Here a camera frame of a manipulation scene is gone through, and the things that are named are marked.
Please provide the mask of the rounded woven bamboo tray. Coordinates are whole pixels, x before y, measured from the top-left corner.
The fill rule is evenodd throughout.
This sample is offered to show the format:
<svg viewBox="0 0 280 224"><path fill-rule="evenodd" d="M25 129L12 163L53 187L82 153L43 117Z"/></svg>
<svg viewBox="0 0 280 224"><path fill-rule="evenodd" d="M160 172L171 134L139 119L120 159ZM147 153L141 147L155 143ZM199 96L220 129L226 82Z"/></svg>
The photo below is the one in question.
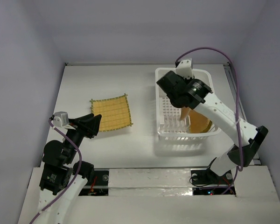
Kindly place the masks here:
<svg viewBox="0 0 280 224"><path fill-rule="evenodd" d="M180 120L184 120L189 115L190 108L183 107L181 108Z"/></svg>

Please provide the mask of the square woven bamboo tray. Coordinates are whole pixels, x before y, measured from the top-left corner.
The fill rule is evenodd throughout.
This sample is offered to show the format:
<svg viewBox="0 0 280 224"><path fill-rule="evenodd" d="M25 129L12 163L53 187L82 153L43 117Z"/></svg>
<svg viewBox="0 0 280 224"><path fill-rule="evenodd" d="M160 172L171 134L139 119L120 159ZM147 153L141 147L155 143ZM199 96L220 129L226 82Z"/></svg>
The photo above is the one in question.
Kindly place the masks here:
<svg viewBox="0 0 280 224"><path fill-rule="evenodd" d="M100 132L110 132L132 126L132 118L127 94L122 96L90 100L91 112L101 115Z"/></svg>

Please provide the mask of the round woven bamboo plate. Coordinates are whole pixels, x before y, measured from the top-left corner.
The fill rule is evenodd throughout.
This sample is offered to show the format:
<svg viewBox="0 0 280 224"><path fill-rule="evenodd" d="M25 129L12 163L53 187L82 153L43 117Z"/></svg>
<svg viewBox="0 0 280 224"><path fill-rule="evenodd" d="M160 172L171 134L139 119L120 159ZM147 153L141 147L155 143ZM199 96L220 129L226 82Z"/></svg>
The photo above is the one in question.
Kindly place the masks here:
<svg viewBox="0 0 280 224"><path fill-rule="evenodd" d="M189 111L190 133L206 133L212 126L212 121L194 110Z"/></svg>

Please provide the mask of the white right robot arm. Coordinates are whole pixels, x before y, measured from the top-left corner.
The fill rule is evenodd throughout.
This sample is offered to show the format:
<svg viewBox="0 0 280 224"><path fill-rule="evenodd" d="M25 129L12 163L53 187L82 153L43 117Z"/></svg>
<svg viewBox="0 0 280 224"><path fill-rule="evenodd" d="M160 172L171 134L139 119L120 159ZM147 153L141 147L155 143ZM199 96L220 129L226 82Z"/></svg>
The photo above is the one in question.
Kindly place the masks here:
<svg viewBox="0 0 280 224"><path fill-rule="evenodd" d="M185 79L174 68L157 68L145 86L132 75L99 82L95 90L106 96L120 88L128 93L132 125L82 144L98 168L206 167L206 179L216 183L247 167L268 134L217 97L205 70Z"/></svg>

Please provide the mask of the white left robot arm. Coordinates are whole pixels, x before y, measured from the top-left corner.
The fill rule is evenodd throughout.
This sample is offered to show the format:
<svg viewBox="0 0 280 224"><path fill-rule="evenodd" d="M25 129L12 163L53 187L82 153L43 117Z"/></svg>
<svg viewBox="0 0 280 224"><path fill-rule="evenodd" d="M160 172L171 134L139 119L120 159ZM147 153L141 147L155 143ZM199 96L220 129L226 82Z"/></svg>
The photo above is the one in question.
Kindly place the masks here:
<svg viewBox="0 0 280 224"><path fill-rule="evenodd" d="M102 116L92 113L70 119L66 112L56 112L49 125L62 141L51 140L43 150L38 212L32 224L65 224L82 188L93 181L94 166L82 160L79 149L83 139L99 132Z"/></svg>

